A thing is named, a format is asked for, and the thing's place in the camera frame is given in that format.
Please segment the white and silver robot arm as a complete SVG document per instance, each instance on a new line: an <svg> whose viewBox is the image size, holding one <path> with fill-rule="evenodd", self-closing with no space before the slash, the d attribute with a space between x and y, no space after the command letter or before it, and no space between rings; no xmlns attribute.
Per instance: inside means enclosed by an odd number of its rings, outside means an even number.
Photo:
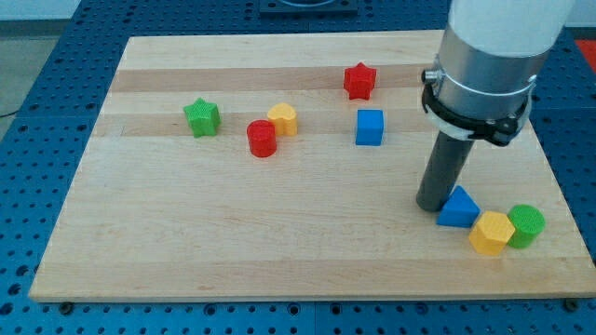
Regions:
<svg viewBox="0 0 596 335"><path fill-rule="evenodd" d="M532 110L535 81L574 0L453 0L422 104L439 131L508 145Z"/></svg>

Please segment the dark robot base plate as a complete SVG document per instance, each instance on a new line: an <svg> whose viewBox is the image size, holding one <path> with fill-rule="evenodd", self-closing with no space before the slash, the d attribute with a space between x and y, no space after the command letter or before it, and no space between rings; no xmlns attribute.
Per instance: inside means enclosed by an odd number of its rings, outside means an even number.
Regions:
<svg viewBox="0 0 596 335"><path fill-rule="evenodd" d="M277 15L348 14L358 13L357 0L260 0L262 17Z"/></svg>

